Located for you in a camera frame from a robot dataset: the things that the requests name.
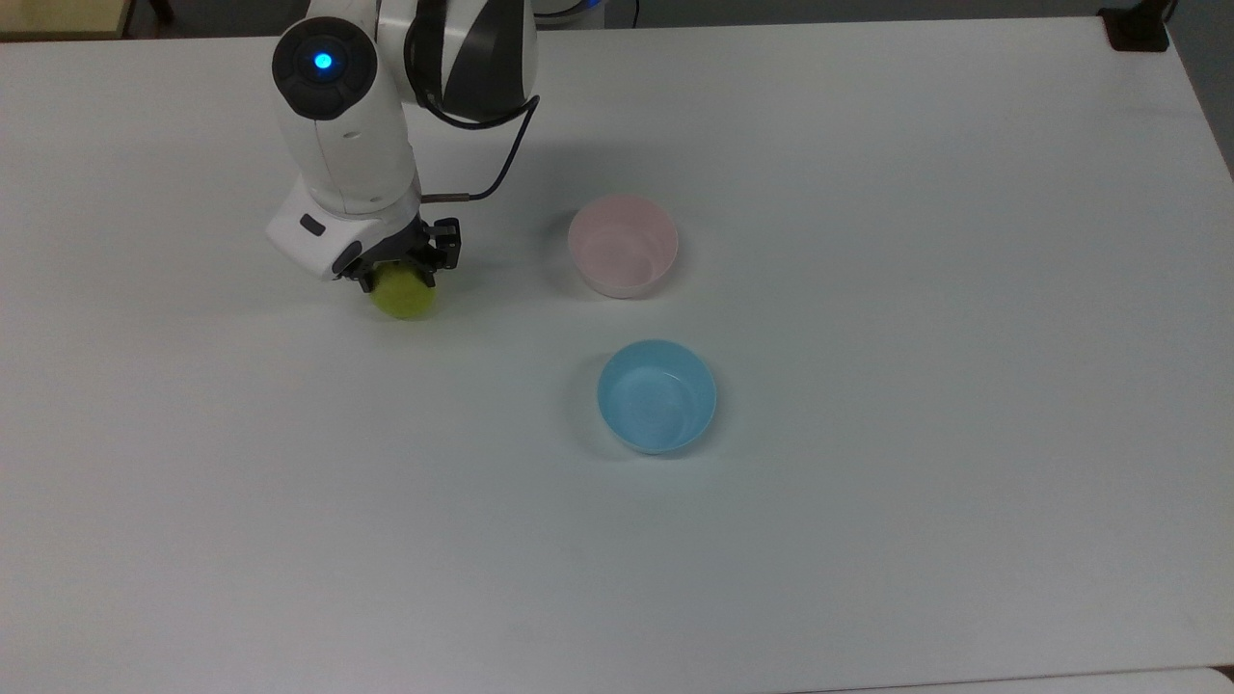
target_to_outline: yellow ball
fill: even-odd
[[[373,273],[369,299],[387,316],[400,320],[423,316],[436,295],[436,288],[426,286],[416,270],[402,263],[383,263]]]

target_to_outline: white table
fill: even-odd
[[[1234,186],[1098,20],[550,33],[439,312],[265,220],[270,40],[0,46],[0,690],[775,693],[1234,662]],[[429,191],[512,128],[411,115]],[[563,232],[682,233],[643,301]],[[644,337],[721,411],[592,403]]]

